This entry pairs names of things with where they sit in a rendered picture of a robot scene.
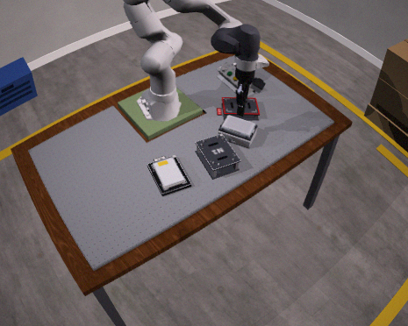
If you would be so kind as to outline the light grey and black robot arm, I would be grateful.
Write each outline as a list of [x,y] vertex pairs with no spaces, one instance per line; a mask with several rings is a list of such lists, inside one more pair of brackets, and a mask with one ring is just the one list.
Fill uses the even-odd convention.
[[[140,62],[141,68],[150,76],[150,89],[142,93],[137,104],[146,120],[169,121],[177,117],[181,106],[176,92],[175,71],[170,65],[180,52],[183,40],[162,25],[150,0],[123,1],[125,14],[133,30],[139,38],[148,38],[146,40],[152,45]],[[233,66],[239,70],[254,71],[269,66],[268,61],[261,54],[258,55],[261,37],[254,26],[242,24],[230,17],[210,0],[162,1],[177,12],[200,12],[217,24],[218,28],[222,25],[212,35],[211,45],[220,53],[235,54]]]

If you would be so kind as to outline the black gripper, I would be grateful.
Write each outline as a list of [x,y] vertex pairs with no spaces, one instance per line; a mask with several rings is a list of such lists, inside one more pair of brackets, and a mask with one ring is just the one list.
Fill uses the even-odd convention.
[[[238,109],[237,109],[237,115],[243,117],[244,112],[245,112],[245,105],[247,103],[247,95],[248,95],[248,90],[250,84],[248,82],[251,82],[254,79],[254,71],[242,71],[239,70],[238,68],[235,68],[235,77],[239,80],[238,81],[238,90],[236,89],[236,100],[238,104]],[[242,91],[241,91],[242,90]],[[244,105],[243,105],[243,99],[244,99]],[[242,108],[241,108],[242,107]]]

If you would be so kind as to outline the white button panel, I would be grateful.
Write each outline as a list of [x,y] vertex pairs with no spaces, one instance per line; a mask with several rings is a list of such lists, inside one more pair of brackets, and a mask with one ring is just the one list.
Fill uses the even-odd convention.
[[[235,67],[232,64],[228,63],[227,61],[220,66],[218,69],[220,75],[217,77],[227,86],[229,87],[234,93],[236,89],[238,89],[238,80],[235,78]],[[222,74],[221,74],[222,73]],[[237,86],[237,87],[236,87]],[[253,91],[253,92],[252,92]],[[249,88],[248,95],[254,95],[255,91]]]

